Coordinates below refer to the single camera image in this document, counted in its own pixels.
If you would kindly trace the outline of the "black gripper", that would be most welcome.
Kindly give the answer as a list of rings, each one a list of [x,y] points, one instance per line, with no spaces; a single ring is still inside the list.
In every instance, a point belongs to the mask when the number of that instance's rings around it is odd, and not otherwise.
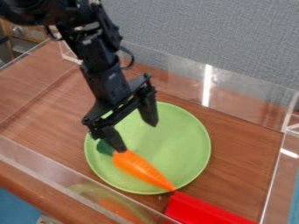
[[[136,109],[148,125],[155,127],[159,122],[156,89],[151,83],[151,75],[144,73],[127,80],[119,61],[104,71],[83,62],[80,71],[96,98],[82,122],[94,139],[106,139],[118,152],[126,152],[126,143],[114,126]]]

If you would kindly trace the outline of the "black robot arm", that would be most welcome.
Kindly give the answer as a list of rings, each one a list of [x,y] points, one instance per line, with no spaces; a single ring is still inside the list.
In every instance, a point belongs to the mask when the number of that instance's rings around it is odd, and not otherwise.
[[[82,122],[94,139],[119,152],[127,150],[115,125],[138,110],[147,124],[158,124],[151,75],[128,80],[118,52],[123,37],[100,0],[0,0],[0,18],[16,25],[42,26],[54,40],[63,40],[79,60],[80,71],[96,102]]]

